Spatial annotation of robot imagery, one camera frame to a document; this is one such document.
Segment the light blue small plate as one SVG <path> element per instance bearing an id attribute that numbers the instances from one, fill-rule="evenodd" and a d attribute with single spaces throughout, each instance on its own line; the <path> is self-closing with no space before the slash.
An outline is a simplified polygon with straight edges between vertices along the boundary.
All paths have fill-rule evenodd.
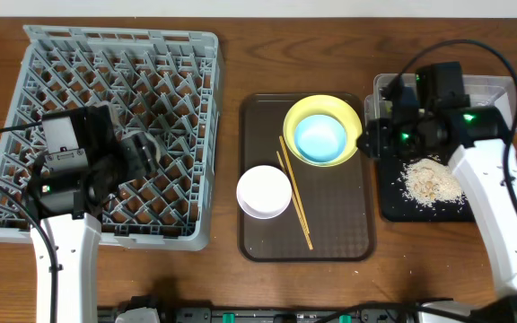
<path id="1" fill-rule="evenodd" d="M 294 144 L 309 162 L 332 162 L 346 148 L 346 130 L 333 117 L 311 115 L 300 121 L 294 130 Z"/>

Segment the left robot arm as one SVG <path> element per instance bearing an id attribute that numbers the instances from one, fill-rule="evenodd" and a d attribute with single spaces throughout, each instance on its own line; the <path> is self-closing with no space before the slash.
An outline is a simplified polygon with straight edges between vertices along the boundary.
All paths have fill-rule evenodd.
<path id="1" fill-rule="evenodd" d="M 162 149 L 145 131 L 118 137 L 106 101 L 50 112 L 41 120 L 47 150 L 22 194 L 32 221 L 38 322 L 95 322 L 102 213 L 121 184 L 154 173 Z"/>

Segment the food scraps on plate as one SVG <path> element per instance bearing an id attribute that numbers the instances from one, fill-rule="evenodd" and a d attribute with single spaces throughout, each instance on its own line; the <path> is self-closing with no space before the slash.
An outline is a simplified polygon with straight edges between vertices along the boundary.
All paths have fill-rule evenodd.
<path id="1" fill-rule="evenodd" d="M 403 197 L 419 205 L 434 207 L 436 203 L 463 205 L 466 197 L 457 178 L 448 166 L 424 158 L 404 163 L 399 181 Z"/>

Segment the yellow round plate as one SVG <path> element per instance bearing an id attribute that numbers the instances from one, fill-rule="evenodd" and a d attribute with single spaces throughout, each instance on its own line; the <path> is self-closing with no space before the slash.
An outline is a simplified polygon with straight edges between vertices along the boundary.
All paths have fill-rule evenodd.
<path id="1" fill-rule="evenodd" d="M 304 159 L 294 144 L 294 130 L 300 121 L 311 115 L 326 115 L 333 117 L 346 130 L 346 148 L 334 161 L 314 163 Z M 339 165 L 355 155 L 358 151 L 356 140 L 362 134 L 362 123 L 353 107 L 345 100 L 336 96 L 317 94 L 298 100 L 287 112 L 283 124 L 284 140 L 291 152 L 301 161 L 317 167 L 332 167 Z"/>

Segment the clear plastic bin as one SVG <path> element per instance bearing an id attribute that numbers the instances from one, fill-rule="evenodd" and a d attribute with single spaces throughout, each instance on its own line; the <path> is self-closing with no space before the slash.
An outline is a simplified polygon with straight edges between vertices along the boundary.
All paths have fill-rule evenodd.
<path id="1" fill-rule="evenodd" d="M 381 89 L 392 81 L 396 74 L 378 74 L 373 80 L 373 94 L 364 101 L 364 123 L 390 115 L 391 104 L 381 96 Z M 516 91 L 510 76 L 464 74 L 465 93 L 473 106 L 495 106 L 508 127 L 512 126 L 516 111 Z"/>

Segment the black rectangular tray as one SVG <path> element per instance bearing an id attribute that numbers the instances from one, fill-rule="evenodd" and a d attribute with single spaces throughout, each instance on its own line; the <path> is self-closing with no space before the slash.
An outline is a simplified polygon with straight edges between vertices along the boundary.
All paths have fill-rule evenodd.
<path id="1" fill-rule="evenodd" d="M 466 197 L 451 201 L 433 201 L 429 205 L 419 203 L 407 189 L 407 168 L 418 162 L 397 158 L 376 162 L 381 216 L 395 223 L 472 223 L 473 213 Z"/>

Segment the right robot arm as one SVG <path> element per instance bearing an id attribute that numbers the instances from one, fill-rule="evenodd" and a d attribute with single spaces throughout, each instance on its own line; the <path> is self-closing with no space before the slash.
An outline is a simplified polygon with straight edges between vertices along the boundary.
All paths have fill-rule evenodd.
<path id="1" fill-rule="evenodd" d="M 419 308 L 418 320 L 517 322 L 516 126 L 494 105 L 475 105 L 457 62 L 428 65 L 415 75 L 392 74 L 357 140 L 367 156 L 415 160 L 438 156 L 460 183 L 486 246 L 497 301 L 466 315 Z"/>

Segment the wooden chopstick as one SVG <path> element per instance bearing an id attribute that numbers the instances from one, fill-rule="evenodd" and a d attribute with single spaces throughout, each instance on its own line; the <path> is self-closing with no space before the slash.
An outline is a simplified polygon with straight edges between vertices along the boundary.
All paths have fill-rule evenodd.
<path id="1" fill-rule="evenodd" d="M 290 158 L 289 158 L 289 154 L 288 154 L 288 151 L 286 148 L 285 140 L 282 135 L 280 135 L 278 138 L 279 138 L 279 142 L 282 147 L 282 150 L 283 150 L 285 164 L 286 164 L 287 171 L 288 171 L 290 179 L 291 179 L 291 184 L 294 189 L 294 196 L 295 196 L 295 200 L 296 200 L 297 206 L 298 206 L 298 214 L 299 214 L 299 217 L 301 218 L 303 228 L 305 229 L 307 235 L 310 235 L 310 229 L 308 227 L 308 223 L 307 223 L 304 211 L 303 211 L 298 186 L 297 186 L 296 180 L 294 178 L 294 172 L 293 172 L 292 164 L 290 163 Z"/>
<path id="2" fill-rule="evenodd" d="M 301 208 L 300 208 L 300 206 L 298 204 L 298 199 L 297 199 L 297 196 L 295 194 L 295 190 L 294 190 L 293 182 L 291 181 L 290 173 L 286 169 L 285 163 L 283 162 L 281 153 L 279 151 L 276 151 L 276 156 L 277 156 L 279 165 L 281 166 L 282 172 L 286 175 L 287 178 L 289 178 L 289 180 L 291 182 L 292 201 L 293 201 L 293 204 L 294 204 L 294 209 L 295 209 L 295 211 L 297 213 L 297 216 L 298 216 L 298 219 L 299 219 L 299 223 L 300 223 L 300 225 L 302 227 L 302 232 L 303 232 L 304 238 L 306 240 L 307 246 L 308 246 L 309 250 L 313 250 L 313 245 L 311 243 L 311 237 L 310 237 L 310 234 L 309 234 L 309 232 L 307 230 L 307 225 L 306 225 L 306 222 L 304 221 L 302 210 L 301 210 Z"/>

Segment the grey plastic dish rack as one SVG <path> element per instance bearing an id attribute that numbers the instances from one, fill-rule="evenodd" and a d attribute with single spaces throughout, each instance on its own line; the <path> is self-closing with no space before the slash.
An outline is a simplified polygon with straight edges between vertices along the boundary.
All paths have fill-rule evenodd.
<path id="1" fill-rule="evenodd" d="M 28 25 L 30 39 L 0 140 L 0 242 L 27 243 L 29 225 L 9 195 L 27 187 L 49 112 L 103 101 L 117 135 L 145 131 L 158 169 L 122 184 L 102 211 L 105 245 L 198 251 L 210 239 L 223 58 L 206 31 Z"/>

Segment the white pink bowl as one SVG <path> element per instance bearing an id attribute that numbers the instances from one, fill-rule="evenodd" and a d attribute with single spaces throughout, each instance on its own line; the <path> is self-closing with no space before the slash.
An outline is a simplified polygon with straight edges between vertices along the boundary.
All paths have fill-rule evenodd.
<path id="1" fill-rule="evenodd" d="M 236 198 L 241 210 L 252 218 L 268 220 L 280 215 L 290 204 L 290 180 L 278 168 L 259 165 L 240 177 Z"/>

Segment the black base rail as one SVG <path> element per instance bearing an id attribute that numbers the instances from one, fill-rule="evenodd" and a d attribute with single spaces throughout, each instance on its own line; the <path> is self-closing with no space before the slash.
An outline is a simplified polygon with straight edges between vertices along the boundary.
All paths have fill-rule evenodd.
<path id="1" fill-rule="evenodd" d="M 114 322 L 128 310 L 142 307 L 157 311 L 161 322 L 175 323 L 312 323 L 335 313 L 335 309 L 258 309 L 216 307 L 209 301 L 193 302 L 188 307 L 172 307 L 155 297 L 134 296 L 115 307 L 97 309 L 100 322 Z M 422 312 L 394 309 L 354 310 L 334 319 L 338 323 L 447 322 L 448 319 Z"/>

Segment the small white cup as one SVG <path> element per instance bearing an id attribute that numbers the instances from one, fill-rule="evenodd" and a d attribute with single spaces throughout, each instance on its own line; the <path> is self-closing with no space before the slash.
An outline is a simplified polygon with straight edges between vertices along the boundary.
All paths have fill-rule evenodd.
<path id="1" fill-rule="evenodd" d="M 132 130 L 122 136 L 121 143 L 134 147 L 138 159 L 148 172 L 153 172 L 160 166 L 162 146 L 157 139 L 148 132 Z"/>

